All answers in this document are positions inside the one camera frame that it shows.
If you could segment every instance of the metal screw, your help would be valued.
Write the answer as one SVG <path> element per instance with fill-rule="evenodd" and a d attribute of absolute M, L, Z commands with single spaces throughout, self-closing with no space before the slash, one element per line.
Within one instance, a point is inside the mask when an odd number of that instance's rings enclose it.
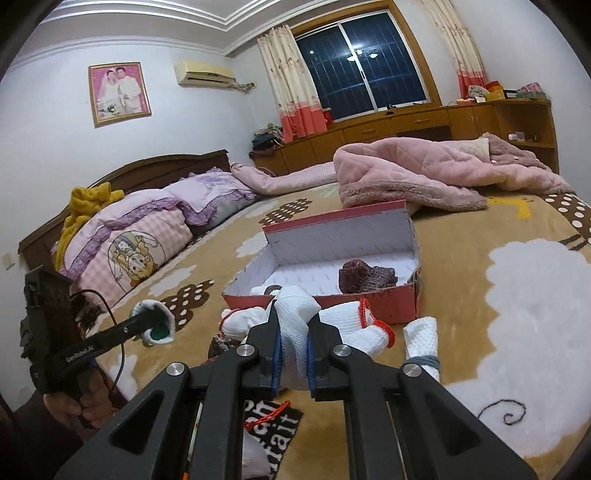
<path fill-rule="evenodd" d="M 166 373 L 172 377 L 176 377 L 184 372 L 184 364 L 181 362 L 174 362 L 166 367 Z"/>
<path fill-rule="evenodd" d="M 240 345 L 236 348 L 236 353 L 240 356 L 251 356 L 255 352 L 255 348 L 248 343 Z"/>
<path fill-rule="evenodd" d="M 349 356 L 351 354 L 351 347 L 349 345 L 336 345 L 333 348 L 333 353 L 336 356 Z"/>
<path fill-rule="evenodd" d="M 421 374 L 422 369 L 417 364 L 406 364 L 402 371 L 407 377 L 418 377 Z"/>

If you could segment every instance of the purple pillowcase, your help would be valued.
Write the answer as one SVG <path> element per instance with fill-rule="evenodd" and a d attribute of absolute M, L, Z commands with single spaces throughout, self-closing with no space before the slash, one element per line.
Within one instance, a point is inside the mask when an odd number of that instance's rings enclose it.
<path fill-rule="evenodd" d="M 215 167 L 201 175 L 191 174 L 163 190 L 181 200 L 177 207 L 186 222 L 196 226 L 206 225 L 223 203 L 256 198 L 256 193 L 230 172 Z"/>

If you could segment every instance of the wedding photo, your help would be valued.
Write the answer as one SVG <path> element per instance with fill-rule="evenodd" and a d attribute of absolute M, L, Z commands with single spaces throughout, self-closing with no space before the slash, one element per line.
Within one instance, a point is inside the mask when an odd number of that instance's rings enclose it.
<path fill-rule="evenodd" d="M 88 67 L 95 127 L 152 114 L 139 62 Z"/>

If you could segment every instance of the wall socket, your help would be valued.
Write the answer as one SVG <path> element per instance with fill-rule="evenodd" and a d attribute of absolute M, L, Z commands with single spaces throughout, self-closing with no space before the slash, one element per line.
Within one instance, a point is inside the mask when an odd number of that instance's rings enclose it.
<path fill-rule="evenodd" d="M 14 266 L 14 260 L 12 259 L 12 254 L 10 252 L 2 256 L 2 263 L 6 270 Z"/>

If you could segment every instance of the bedspread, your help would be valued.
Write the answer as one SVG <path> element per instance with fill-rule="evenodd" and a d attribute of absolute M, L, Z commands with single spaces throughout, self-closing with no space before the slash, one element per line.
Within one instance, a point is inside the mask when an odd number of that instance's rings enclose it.
<path fill-rule="evenodd" d="M 486 201 L 483 211 L 423 209 L 413 217 L 421 315 L 437 319 L 443 385 L 549 480 L 589 425 L 591 209 L 571 194 L 494 194 Z M 177 335 L 152 348 L 126 343 L 124 393 L 133 396 L 170 362 L 207 358 L 226 307 L 224 286 L 264 246 L 261 225 L 339 208 L 334 184 L 264 200 L 130 292 L 115 308 L 118 320 L 142 299 L 161 300 L 175 314 Z M 402 363 L 402 327 L 394 327 L 397 343 L 377 361 Z M 112 377 L 120 361 L 118 349 L 99 358 Z M 348 478 L 342 405 L 315 403 L 307 392 L 281 398 L 304 417 L 278 479 Z"/>

